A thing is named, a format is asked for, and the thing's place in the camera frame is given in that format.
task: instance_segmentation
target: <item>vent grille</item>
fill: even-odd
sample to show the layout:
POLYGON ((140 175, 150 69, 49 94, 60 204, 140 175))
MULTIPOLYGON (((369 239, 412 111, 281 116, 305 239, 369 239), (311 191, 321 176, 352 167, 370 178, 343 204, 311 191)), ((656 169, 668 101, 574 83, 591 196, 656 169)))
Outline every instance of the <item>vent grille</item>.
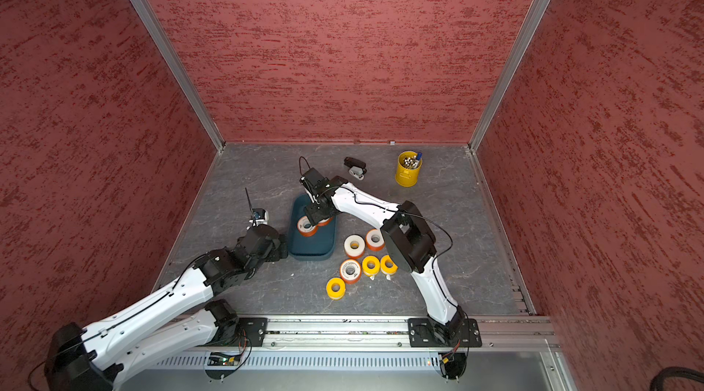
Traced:
POLYGON ((168 357, 161 362, 153 365, 150 369, 153 370, 201 370, 206 365, 207 356, 193 354, 179 354, 178 356, 168 357))
MULTIPOLYGON (((207 356, 180 354, 157 363, 152 369, 227 370, 237 366, 207 366, 207 356)), ((439 356, 425 353, 254 351, 242 369, 247 370, 438 370, 439 356)))

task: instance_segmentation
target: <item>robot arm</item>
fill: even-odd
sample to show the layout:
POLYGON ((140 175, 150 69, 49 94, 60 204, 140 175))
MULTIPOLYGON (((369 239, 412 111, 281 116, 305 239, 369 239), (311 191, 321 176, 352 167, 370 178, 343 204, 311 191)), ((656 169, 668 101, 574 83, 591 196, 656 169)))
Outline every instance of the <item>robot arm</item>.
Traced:
POLYGON ((186 348, 237 337, 239 319, 222 300, 163 325, 250 279, 264 262, 288 256, 283 235, 264 223, 254 224, 233 248, 199 256, 179 278, 128 308, 84 328, 71 323, 55 332, 44 365, 49 389, 110 391, 186 348))
POLYGON ((381 230, 393 262, 415 280, 425 300, 433 334, 439 343, 448 344, 464 315, 437 267, 435 235, 418 208, 408 201, 385 202, 342 177, 329 180, 315 168, 301 176, 301 184, 312 201, 305 208, 312 224, 345 212, 381 230))

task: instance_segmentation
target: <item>yellow cup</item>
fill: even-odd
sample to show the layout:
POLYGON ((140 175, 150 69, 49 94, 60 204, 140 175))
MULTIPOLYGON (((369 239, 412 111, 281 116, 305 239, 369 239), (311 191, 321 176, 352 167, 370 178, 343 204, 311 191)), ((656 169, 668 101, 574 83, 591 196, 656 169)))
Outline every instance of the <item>yellow cup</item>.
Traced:
POLYGON ((396 163, 396 182, 401 186, 410 187, 418 182, 418 173, 420 172, 420 167, 423 166, 423 158, 420 159, 420 164, 416 169, 408 169, 403 166, 403 160, 405 158, 411 157, 415 158, 418 153, 415 151, 404 151, 399 155, 399 161, 396 163))

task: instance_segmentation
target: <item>yellow tape roll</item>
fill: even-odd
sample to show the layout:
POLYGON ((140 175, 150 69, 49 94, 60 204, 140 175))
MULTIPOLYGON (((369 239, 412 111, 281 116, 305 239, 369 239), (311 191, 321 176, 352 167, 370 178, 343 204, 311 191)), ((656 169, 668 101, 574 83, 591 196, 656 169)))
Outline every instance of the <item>yellow tape roll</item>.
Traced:
POLYGON ((374 275, 379 272, 379 266, 379 259, 374 255, 369 255, 362 261, 362 272, 371 279, 374 279, 374 275))
POLYGON ((327 296, 330 299, 340 299, 345 295, 345 282, 340 278, 333 278, 327 282, 327 296))
POLYGON ((382 262, 379 264, 384 275, 393 275, 399 270, 399 267, 392 262, 392 257, 389 255, 384 255, 382 257, 382 262))

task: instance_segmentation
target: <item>wire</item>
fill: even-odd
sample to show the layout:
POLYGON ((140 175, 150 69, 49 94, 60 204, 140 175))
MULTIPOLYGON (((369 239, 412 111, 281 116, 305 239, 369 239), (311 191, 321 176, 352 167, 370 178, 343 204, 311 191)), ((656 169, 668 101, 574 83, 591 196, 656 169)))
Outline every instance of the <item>wire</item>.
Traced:
MULTIPOLYGON (((469 325, 470 317, 467 315, 467 312, 462 310, 462 314, 465 315, 465 318, 467 319, 467 325, 469 325)), ((469 359, 469 357, 470 357, 470 345, 467 344, 467 353, 465 354, 465 365, 462 367, 462 373, 460 374, 460 376, 462 376, 462 374, 464 374, 465 370, 467 369, 467 360, 469 359)))
POLYGON ((237 370, 241 369, 242 366, 243 366, 245 363, 247 363, 247 361, 249 360, 250 356, 252 355, 252 341, 249 340, 249 337, 247 337, 247 333, 246 333, 244 330, 242 330, 242 333, 244 333, 244 339, 245 339, 245 341, 244 341, 244 344, 245 344, 244 347, 245 347, 245 348, 246 348, 247 341, 249 341, 249 353, 247 353, 247 357, 245 358, 245 360, 243 360, 243 361, 241 360, 241 361, 239 362, 239 365, 237 365, 237 368, 234 369, 233 373, 235 373, 235 372, 237 372, 237 370))
POLYGON ((298 172, 301 173, 301 175, 304 175, 304 170, 301 168, 301 159, 305 160, 305 164, 308 165, 309 170, 311 169, 311 165, 308 163, 308 159, 306 159, 305 157, 300 156, 298 158, 298 172))
POLYGON ((454 242, 453 242, 453 240, 452 240, 452 235, 450 235, 450 233, 449 233, 447 230, 445 230, 445 228, 443 228, 442 226, 440 226, 439 224, 437 224, 436 222, 434 222, 434 221, 431 220, 431 219, 426 219, 426 218, 425 218, 424 216, 422 216, 422 215, 416 215, 416 214, 414 214, 414 213, 401 212, 401 211, 399 211, 399 210, 389 209, 389 208, 380 206, 380 205, 378 205, 378 204, 376 204, 376 203, 359 202, 359 201, 357 201, 357 193, 355 193, 355 192, 352 191, 350 188, 345 187, 345 186, 333 186, 333 187, 329 187, 329 188, 327 188, 325 191, 323 191, 322 193, 320 193, 320 195, 323 195, 324 193, 326 193, 326 192, 328 192, 328 191, 330 191, 330 190, 333 190, 333 189, 337 189, 337 188, 339 188, 339 187, 341 187, 341 188, 343 188, 343 189, 346 189, 347 191, 349 191, 350 193, 352 193, 352 198, 354 199, 354 202, 357 203, 357 204, 366 204, 366 205, 370 205, 370 206, 376 206, 377 208, 383 209, 383 210, 385 210, 385 211, 389 211, 389 212, 399 212, 401 215, 408 215, 408 216, 411 216, 411 217, 417 217, 418 219, 423 219, 423 220, 426 220, 426 221, 429 222, 429 223, 432 223, 433 225, 435 225, 436 228, 438 228, 438 229, 442 230, 443 232, 445 232, 445 235, 447 235, 447 238, 450 239, 450 245, 447 247, 447 249, 445 249, 445 250, 443 250, 442 252, 440 252, 440 253, 438 253, 437 255, 435 255, 435 260, 433 260, 433 278, 435 278, 435 282, 437 283, 438 288, 440 289, 440 293, 442 293, 442 295, 443 295, 443 297, 445 298, 445 300, 446 300, 448 303, 450 303, 450 305, 452 305, 453 307, 459 307, 457 304, 454 304, 449 298, 447 298, 447 295, 445 294, 445 291, 444 291, 443 288, 442 288, 442 284, 440 284, 440 280, 438 279, 438 276, 437 276, 437 274, 435 273, 435 270, 437 269, 437 261, 438 261, 438 258, 440 258, 440 256, 442 256, 442 255, 443 255, 445 252, 447 252, 448 250, 452 249, 452 246, 454 245, 454 242))
MULTIPOLYGON (((81 338, 81 342, 76 343, 76 344, 74 344, 74 345, 72 345, 72 346, 70 346, 70 347, 68 347, 68 348, 66 348, 66 349, 64 349, 64 350, 59 351, 58 353, 56 353, 55 355, 53 355, 53 356, 51 357, 51 359, 54 359, 54 358, 58 357, 59 355, 66 353, 67 351, 71 351, 71 350, 73 350, 75 347, 78 347, 78 346, 80 346, 80 345, 82 345, 82 344, 88 342, 89 340, 95 339, 96 337, 102 335, 103 333, 109 332, 109 331, 112 330, 113 328, 118 327, 119 325, 124 324, 125 322, 129 321, 130 319, 132 319, 132 318, 134 318, 135 316, 137 316, 137 315, 139 315, 140 313, 142 313, 143 311, 149 309, 150 307, 153 307, 153 306, 154 306, 157 302, 159 302, 160 300, 166 298, 167 296, 173 295, 173 290, 176 288, 176 286, 178 285, 179 281, 181 281, 181 278, 183 278, 183 275, 186 274, 186 272, 188 271, 188 269, 191 267, 191 265, 192 265, 193 263, 196 262, 196 260, 198 260, 198 258, 201 258, 202 256, 205 256, 205 255, 207 255, 207 253, 200 254, 200 255, 196 256, 195 258, 193 258, 190 263, 188 263, 188 265, 186 266, 185 269, 183 269, 183 271, 181 272, 181 274, 179 275, 179 277, 176 278, 176 282, 174 282, 174 286, 171 288, 171 292, 166 292, 163 296, 159 297, 159 299, 157 299, 156 301, 152 302, 150 305, 146 306, 145 308, 140 309, 139 311, 137 311, 137 312, 136 312, 135 314, 133 314, 132 316, 128 316, 127 318, 122 319, 122 320, 121 320, 120 322, 118 322, 117 324, 112 325, 112 326, 108 327, 108 328, 105 329, 105 330, 99 331, 98 333, 96 333, 96 334, 94 334, 94 335, 92 335, 92 336, 90 336, 90 337, 88 337, 88 338, 86 338, 86 339, 81 338)), ((34 374, 34 372, 35 372, 40 366, 44 365, 44 364, 47 362, 47 360, 48 360, 48 359, 41 361, 41 363, 40 363, 39 365, 37 365, 35 368, 33 368, 33 369, 30 371, 30 373, 27 375, 27 384, 30 386, 30 388, 32 389, 32 391, 39 391, 37 388, 35 388, 35 387, 32 385, 32 374, 34 374)))
POLYGON ((217 359, 217 358, 220 358, 220 359, 233 359, 234 357, 239 357, 240 360, 242 360, 242 354, 244 354, 244 351, 247 350, 247 341, 249 340, 249 338, 246 337, 246 336, 244 336, 244 335, 242 334, 242 333, 244 332, 244 329, 243 329, 243 328, 241 328, 240 330, 241 330, 241 333, 236 335, 236 336, 239 338, 239 341, 237 341, 237 347, 239 348, 239 354, 237 354, 237 356, 230 356, 229 354, 221 353, 221 352, 219 352, 219 351, 212 351, 212 352, 210 353, 209 358, 212 359, 212 358, 215 357, 216 359, 217 359), (244 339, 244 347, 242 347, 242 337, 245 338, 245 339, 244 339))
POLYGON ((46 361, 41 361, 39 365, 37 365, 35 368, 33 368, 30 373, 27 375, 27 385, 30 386, 30 389, 32 391, 40 391, 39 389, 35 388, 34 385, 32 385, 32 374, 42 365, 44 365, 44 362, 46 361))
POLYGON ((650 391, 663 391, 664 390, 664 380, 667 378, 683 378, 694 380, 695 382, 704 383, 704 374, 697 370, 692 370, 689 368, 684 368, 683 366, 668 366, 662 369, 656 376, 650 381, 650 391))

